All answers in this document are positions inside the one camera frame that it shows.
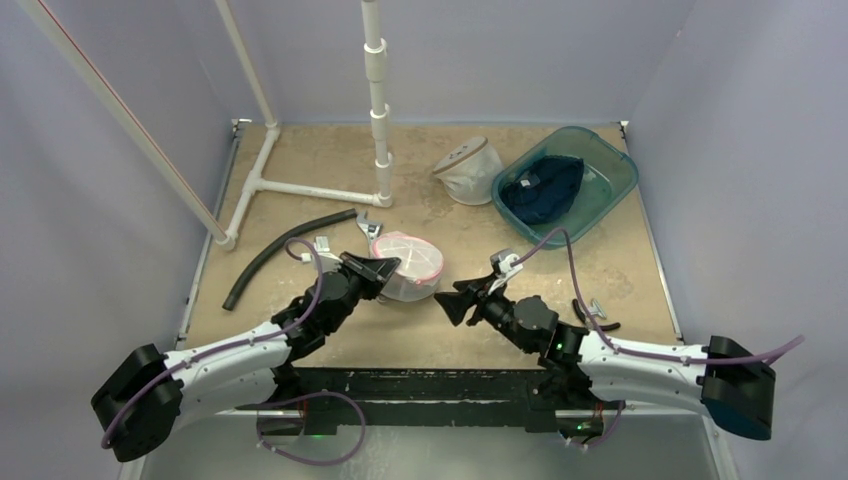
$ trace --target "wooden table surface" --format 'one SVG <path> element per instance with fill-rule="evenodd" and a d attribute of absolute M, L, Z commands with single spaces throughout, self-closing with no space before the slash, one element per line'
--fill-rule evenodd
<path fill-rule="evenodd" d="M 253 278 L 233 312 L 221 308 L 244 267 L 265 246 L 291 227 L 347 208 L 367 208 L 368 217 L 384 223 L 384 232 L 402 231 L 427 239 L 444 254 L 441 290 L 454 280 L 490 273 L 489 255 L 511 247 L 519 254 L 531 248 L 500 217 L 494 206 L 471 207 L 454 202 L 430 172 L 445 154 L 464 140 L 489 138 L 504 164 L 513 162 L 550 134 L 546 127 L 393 126 L 395 155 L 389 209 L 273 192 L 258 193 L 251 204 L 235 250 L 214 243 L 192 312 L 187 347 L 224 339 L 268 320 L 301 295 L 315 277 L 311 265 L 285 254 L 269 261 Z M 625 150 L 617 128 L 594 129 L 616 148 Z M 247 172 L 264 140 L 264 128 L 245 132 L 227 188 L 221 220 L 226 225 L 238 201 Z M 376 191 L 373 140 L 368 126 L 284 126 L 265 167 L 268 180 Z M 367 256 L 365 237 L 351 220 L 309 235 L 327 235 L 335 253 Z M 677 338 L 654 251 L 646 227 L 638 187 L 575 244 L 578 281 L 588 298 L 597 298 L 610 321 L 623 327 L 615 336 L 673 344 Z M 578 324 L 571 311 L 574 291 L 565 249 L 541 251 L 510 282 L 508 296 L 518 300 L 541 295 L 563 321 Z M 327 344 L 300 360 L 311 367 L 373 368 L 537 368 L 525 355 L 482 322 L 454 327 L 431 298 L 415 303 L 362 302 Z"/>

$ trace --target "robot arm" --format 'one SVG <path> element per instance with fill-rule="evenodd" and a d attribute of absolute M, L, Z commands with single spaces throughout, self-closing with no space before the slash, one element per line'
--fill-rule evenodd
<path fill-rule="evenodd" d="M 468 325 L 485 320 L 523 352 L 539 354 L 538 364 L 552 373 L 538 388 L 539 395 L 667 405 L 709 416 L 742 437 L 771 438 L 774 370 L 763 362 L 708 364 L 710 359 L 751 356 L 736 342 L 713 336 L 706 346 L 665 346 L 613 339 L 616 348 L 610 348 L 598 332 L 559 322 L 557 312 L 539 296 L 517 302 L 504 296 L 506 280 L 521 268 L 512 266 L 517 259 L 511 251 L 499 252 L 490 259 L 494 273 L 455 282 L 457 292 L 437 293 L 436 301 L 455 326 L 473 307 Z M 619 348 L 683 362 L 627 355 Z"/>
<path fill-rule="evenodd" d="M 117 420 L 109 446 L 118 461 L 150 453 L 172 431 L 197 419 L 278 398 L 278 375 L 287 369 L 277 367 L 290 366 L 323 346 L 360 300 L 377 297 L 400 264 L 397 258 L 372 260 L 347 252 L 340 257 L 323 254 L 316 261 L 325 267 L 320 298 L 300 324 L 292 327 L 313 301 L 317 281 L 286 309 L 248 332 L 184 351 L 160 353 L 152 344 L 145 345 L 124 360 L 91 399 L 104 430 L 146 385 L 164 372 L 174 371 Z M 282 329 L 287 329 L 285 334 L 274 335 Z M 214 355 L 204 355 L 212 351 Z M 186 367 L 175 368 L 183 362 Z"/>

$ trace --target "clear plastic bowl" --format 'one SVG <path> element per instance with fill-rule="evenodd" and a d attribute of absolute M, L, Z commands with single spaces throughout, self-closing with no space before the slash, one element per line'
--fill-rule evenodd
<path fill-rule="evenodd" d="M 436 293 L 445 259 L 432 243 L 403 232 L 380 235 L 371 244 L 373 258 L 397 257 L 401 264 L 389 277 L 381 295 L 401 302 L 417 302 Z"/>

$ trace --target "black hose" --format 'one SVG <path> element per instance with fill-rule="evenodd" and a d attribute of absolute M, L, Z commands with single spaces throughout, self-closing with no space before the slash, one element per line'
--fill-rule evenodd
<path fill-rule="evenodd" d="M 221 306 L 224 310 L 233 311 L 236 308 L 236 303 L 238 303 L 239 298 L 241 298 L 242 293 L 244 293 L 244 289 L 247 288 L 247 284 L 250 283 L 250 280 L 256 275 L 256 272 L 262 268 L 262 265 L 271 259 L 277 252 L 280 251 L 286 244 L 286 242 L 290 238 L 299 237 L 301 235 L 305 235 L 313 230 L 318 230 L 319 228 L 329 227 L 330 225 L 335 225 L 337 223 L 343 222 L 345 220 L 349 220 L 351 218 L 356 217 L 356 210 L 349 209 L 343 212 L 334 213 L 332 215 L 327 215 L 326 217 L 316 218 L 315 220 L 310 220 L 304 224 L 298 225 L 288 232 L 282 234 L 271 242 L 270 245 L 265 247 L 264 250 L 259 252 L 259 255 L 256 256 L 248 265 L 245 267 L 244 271 L 241 272 L 239 278 L 236 280 L 236 283 L 233 284 L 233 288 L 230 289 L 230 294 L 227 295 L 227 300 Z"/>

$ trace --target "dark blue towel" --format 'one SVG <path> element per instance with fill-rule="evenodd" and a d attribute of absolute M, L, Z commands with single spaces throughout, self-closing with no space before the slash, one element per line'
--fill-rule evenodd
<path fill-rule="evenodd" d="M 546 155 L 504 185 L 501 200 L 526 225 L 553 222 L 574 203 L 583 169 L 582 158 Z"/>

